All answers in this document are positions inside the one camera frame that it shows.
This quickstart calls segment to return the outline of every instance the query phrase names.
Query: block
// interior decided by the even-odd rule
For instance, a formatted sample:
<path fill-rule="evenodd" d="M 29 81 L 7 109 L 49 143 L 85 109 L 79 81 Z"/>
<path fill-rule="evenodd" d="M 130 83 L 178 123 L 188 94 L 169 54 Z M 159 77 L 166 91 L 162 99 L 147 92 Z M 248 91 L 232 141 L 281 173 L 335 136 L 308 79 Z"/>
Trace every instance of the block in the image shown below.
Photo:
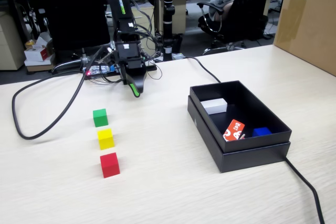
<path fill-rule="evenodd" d="M 223 98 L 203 101 L 201 104 L 209 115 L 226 112 L 227 109 L 227 102 Z"/>
<path fill-rule="evenodd" d="M 255 136 L 265 136 L 265 135 L 270 135 L 270 134 L 272 134 L 272 133 L 268 129 L 268 127 L 256 128 L 256 129 L 253 130 L 252 137 L 255 137 Z"/>
<path fill-rule="evenodd" d="M 98 142 L 101 150 L 114 147 L 112 130 L 106 129 L 98 131 Z"/>
<path fill-rule="evenodd" d="M 100 163 L 104 178 L 120 174 L 116 153 L 101 156 Z"/>
<path fill-rule="evenodd" d="M 96 127 L 109 125 L 109 122 L 107 121 L 106 109 L 94 110 L 93 120 Z"/>
<path fill-rule="evenodd" d="M 233 119 L 229 127 L 226 129 L 223 138 L 227 142 L 238 140 L 244 127 L 244 123 L 238 122 L 237 120 Z"/>

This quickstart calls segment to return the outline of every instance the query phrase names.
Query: label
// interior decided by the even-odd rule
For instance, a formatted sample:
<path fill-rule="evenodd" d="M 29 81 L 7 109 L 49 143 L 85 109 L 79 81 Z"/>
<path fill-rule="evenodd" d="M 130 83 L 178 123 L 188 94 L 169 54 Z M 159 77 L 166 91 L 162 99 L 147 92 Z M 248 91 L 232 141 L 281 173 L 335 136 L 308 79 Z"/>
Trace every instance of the label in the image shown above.
<path fill-rule="evenodd" d="M 223 138 L 227 142 L 238 140 L 244 127 L 244 123 L 238 122 L 237 120 L 233 119 L 229 127 L 226 129 Z"/>

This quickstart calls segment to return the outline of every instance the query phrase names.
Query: chair armrest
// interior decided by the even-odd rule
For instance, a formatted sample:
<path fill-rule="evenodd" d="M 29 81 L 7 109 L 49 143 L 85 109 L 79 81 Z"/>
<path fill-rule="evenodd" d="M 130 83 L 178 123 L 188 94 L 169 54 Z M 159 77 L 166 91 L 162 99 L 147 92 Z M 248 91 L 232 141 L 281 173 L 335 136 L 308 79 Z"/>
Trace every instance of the chair armrest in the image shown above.
<path fill-rule="evenodd" d="M 200 8 L 203 8 L 204 5 L 207 5 L 207 6 L 210 6 L 212 8 L 215 8 L 218 12 L 218 14 L 222 15 L 224 13 L 224 10 L 211 4 L 211 3 L 208 3 L 208 2 L 200 2 L 200 3 L 197 3 L 197 5 L 200 7 Z"/>

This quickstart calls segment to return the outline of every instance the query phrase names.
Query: blue block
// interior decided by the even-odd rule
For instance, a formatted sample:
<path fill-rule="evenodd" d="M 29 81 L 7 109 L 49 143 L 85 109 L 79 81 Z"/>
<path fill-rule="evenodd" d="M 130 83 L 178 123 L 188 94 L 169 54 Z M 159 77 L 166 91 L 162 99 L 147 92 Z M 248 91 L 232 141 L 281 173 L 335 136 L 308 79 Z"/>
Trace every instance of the blue block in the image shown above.
<path fill-rule="evenodd" d="M 272 134 L 270 132 L 270 130 L 267 127 L 263 127 L 263 128 L 254 129 L 252 137 L 255 137 L 255 136 L 265 136 L 265 135 L 270 135 L 270 134 Z"/>

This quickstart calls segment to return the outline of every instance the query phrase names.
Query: yellow cube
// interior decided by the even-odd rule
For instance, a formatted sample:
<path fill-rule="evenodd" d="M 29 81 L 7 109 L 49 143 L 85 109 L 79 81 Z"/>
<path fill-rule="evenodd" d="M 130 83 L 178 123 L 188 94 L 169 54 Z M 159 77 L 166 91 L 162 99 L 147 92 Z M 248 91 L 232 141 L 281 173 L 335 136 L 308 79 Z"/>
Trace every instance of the yellow cube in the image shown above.
<path fill-rule="evenodd" d="M 101 150 L 114 147 L 113 135 L 111 129 L 98 131 L 98 141 Z"/>

